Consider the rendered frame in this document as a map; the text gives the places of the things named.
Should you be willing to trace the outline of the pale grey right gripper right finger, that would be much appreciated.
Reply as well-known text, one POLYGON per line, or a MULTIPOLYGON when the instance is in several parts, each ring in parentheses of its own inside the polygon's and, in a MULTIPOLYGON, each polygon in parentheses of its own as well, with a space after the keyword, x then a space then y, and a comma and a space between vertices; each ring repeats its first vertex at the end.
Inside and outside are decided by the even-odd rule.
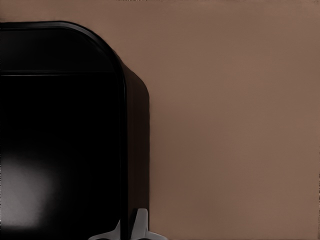
POLYGON ((168 240, 165 236, 149 231, 149 213, 139 208, 135 217, 130 240, 168 240))

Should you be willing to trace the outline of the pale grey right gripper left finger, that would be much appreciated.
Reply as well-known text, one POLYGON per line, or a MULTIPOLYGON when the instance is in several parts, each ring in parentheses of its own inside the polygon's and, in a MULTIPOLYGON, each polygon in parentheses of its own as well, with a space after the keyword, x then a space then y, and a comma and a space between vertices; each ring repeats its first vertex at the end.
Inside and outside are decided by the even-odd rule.
POLYGON ((87 240, 121 240, 121 221, 119 220, 115 229, 89 237, 87 240))

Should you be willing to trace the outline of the black rounded tray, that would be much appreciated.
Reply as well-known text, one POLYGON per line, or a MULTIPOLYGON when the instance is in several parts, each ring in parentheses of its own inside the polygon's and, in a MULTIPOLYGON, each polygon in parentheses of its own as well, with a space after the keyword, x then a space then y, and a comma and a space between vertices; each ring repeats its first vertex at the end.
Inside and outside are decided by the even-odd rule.
POLYGON ((70 22, 0 24, 0 240, 88 240, 121 218, 124 82, 70 22))

